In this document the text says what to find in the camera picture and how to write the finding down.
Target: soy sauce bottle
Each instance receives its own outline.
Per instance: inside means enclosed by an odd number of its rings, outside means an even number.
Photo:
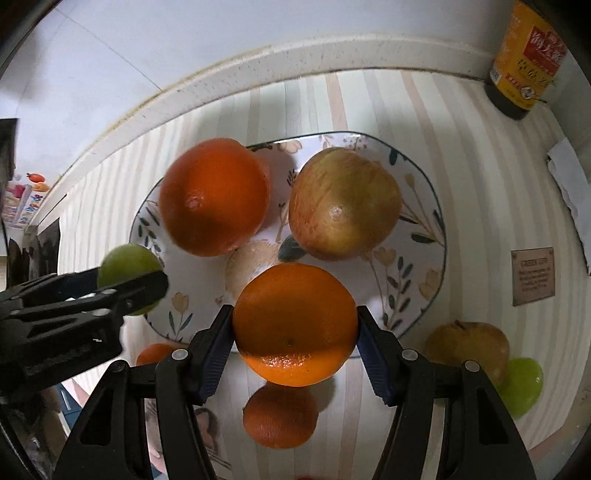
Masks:
[[[484,89],[506,116],[521,120],[537,103],[566,56],[552,26],[517,0]]]

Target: floral plate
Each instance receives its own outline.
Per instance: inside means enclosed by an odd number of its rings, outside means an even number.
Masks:
[[[290,235],[291,185],[308,159],[329,147],[350,148],[379,161],[398,182],[402,215],[389,237],[359,258],[325,262],[306,255],[300,261],[332,273],[358,305],[368,306],[381,328],[398,337],[423,315],[439,292],[447,252],[433,185],[408,157],[382,141],[355,132],[331,132],[250,147],[271,167],[271,203],[261,229],[232,254],[202,258],[176,247],[158,210],[162,180],[156,184],[135,216],[129,241],[149,248],[170,281],[166,297],[145,316],[158,334],[189,343],[196,332],[211,325],[222,304],[234,304],[249,281],[279,262],[279,247]]]

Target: white wall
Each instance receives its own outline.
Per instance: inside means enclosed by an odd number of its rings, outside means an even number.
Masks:
[[[572,57],[565,60],[568,61],[560,67],[563,77],[552,101],[552,111],[591,179],[591,85]]]
[[[126,112],[245,51],[324,35],[396,33],[495,53],[512,0],[64,0],[0,79],[21,119],[17,169],[51,184]]]

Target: countertop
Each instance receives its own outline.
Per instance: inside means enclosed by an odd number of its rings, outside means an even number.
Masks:
[[[278,82],[197,108],[112,154],[68,194],[60,216],[59,272],[97,266],[111,248],[126,243],[152,186],[200,140],[232,137],[249,145],[331,130],[364,132],[395,146],[426,172],[443,208],[446,278],[431,309],[401,342],[419,348],[433,327],[454,319],[502,328],[512,356],[533,357],[544,370],[540,400],[517,422],[529,449],[540,444],[562,427],[577,398],[591,340],[591,322],[585,322],[589,279],[569,211],[545,165],[546,152],[564,136],[556,119],[538,105],[514,122],[488,101],[481,82],[408,70],[355,70]],[[514,307],[511,251],[537,247],[554,248],[556,296]],[[162,341],[140,317],[126,320],[123,339],[122,357],[128,361],[147,344]],[[75,380],[91,392],[104,370]],[[238,386],[230,378],[239,379]],[[219,438],[231,475],[371,476],[392,411],[373,396],[360,360],[349,360],[334,381],[312,439],[296,450],[268,454],[244,438],[238,417],[261,380],[231,357],[208,402],[214,413],[233,412],[224,417],[231,420],[222,422]],[[425,479],[434,478],[437,468],[441,413],[436,409]],[[370,433],[376,422],[381,430]]]

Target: plaque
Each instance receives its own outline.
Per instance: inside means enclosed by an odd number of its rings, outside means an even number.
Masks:
[[[513,250],[513,306],[553,297],[556,293],[554,249]]]

